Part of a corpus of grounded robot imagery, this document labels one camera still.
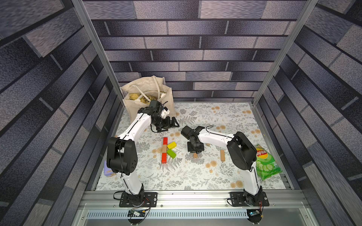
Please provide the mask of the yellow block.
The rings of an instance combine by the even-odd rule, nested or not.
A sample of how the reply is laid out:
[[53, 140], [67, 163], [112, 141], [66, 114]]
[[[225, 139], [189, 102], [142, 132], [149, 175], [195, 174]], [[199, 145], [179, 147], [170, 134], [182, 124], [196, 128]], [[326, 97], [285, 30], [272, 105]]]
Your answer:
[[176, 147], [177, 147], [177, 144], [176, 144], [175, 142], [172, 142], [172, 143], [170, 143], [170, 144], [167, 145], [167, 148], [168, 148], [168, 149], [174, 149], [174, 148], [176, 148]]

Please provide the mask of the green block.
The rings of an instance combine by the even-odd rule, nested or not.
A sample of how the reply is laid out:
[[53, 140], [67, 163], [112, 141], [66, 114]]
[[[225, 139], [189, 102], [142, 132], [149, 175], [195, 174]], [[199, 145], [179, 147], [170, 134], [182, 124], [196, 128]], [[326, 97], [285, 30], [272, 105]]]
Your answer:
[[176, 153], [172, 149], [168, 149], [166, 152], [172, 159], [176, 157]]

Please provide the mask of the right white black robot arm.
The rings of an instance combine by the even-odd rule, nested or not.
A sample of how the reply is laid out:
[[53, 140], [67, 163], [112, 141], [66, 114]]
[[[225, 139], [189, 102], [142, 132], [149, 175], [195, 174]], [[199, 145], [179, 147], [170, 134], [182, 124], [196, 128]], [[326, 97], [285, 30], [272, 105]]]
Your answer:
[[230, 193], [227, 200], [230, 206], [259, 209], [269, 206], [269, 200], [257, 178], [257, 150], [242, 132], [224, 134], [209, 131], [202, 126], [195, 129], [185, 126], [181, 134], [188, 140], [187, 149], [190, 153], [201, 153], [206, 143], [228, 150], [233, 164], [241, 170], [244, 179], [243, 191]]

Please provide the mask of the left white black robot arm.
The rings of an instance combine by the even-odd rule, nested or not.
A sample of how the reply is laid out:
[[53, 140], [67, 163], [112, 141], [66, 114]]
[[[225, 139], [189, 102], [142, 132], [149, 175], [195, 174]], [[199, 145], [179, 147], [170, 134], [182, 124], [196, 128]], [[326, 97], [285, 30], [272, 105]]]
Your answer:
[[140, 108], [131, 125], [118, 137], [112, 137], [107, 147], [107, 167], [120, 174], [125, 189], [122, 200], [139, 207], [145, 203], [144, 186], [136, 175], [138, 163], [136, 143], [147, 127], [155, 126], [156, 132], [166, 132], [177, 128], [175, 117], [169, 116], [169, 109], [157, 100], [147, 107]]

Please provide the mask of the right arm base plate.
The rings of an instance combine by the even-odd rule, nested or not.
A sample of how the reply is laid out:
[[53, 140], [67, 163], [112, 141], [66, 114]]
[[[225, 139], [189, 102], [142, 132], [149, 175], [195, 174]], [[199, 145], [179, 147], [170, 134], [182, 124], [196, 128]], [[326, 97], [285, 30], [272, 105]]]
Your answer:
[[269, 200], [265, 192], [251, 195], [247, 192], [230, 192], [227, 202], [232, 207], [269, 207]]

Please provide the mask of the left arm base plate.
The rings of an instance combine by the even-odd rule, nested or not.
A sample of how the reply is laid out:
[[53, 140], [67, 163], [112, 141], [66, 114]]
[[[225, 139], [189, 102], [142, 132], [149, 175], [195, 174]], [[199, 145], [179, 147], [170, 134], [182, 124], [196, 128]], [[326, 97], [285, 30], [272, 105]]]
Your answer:
[[157, 192], [146, 192], [138, 195], [131, 195], [127, 192], [122, 192], [119, 201], [119, 207], [156, 207], [158, 200]]

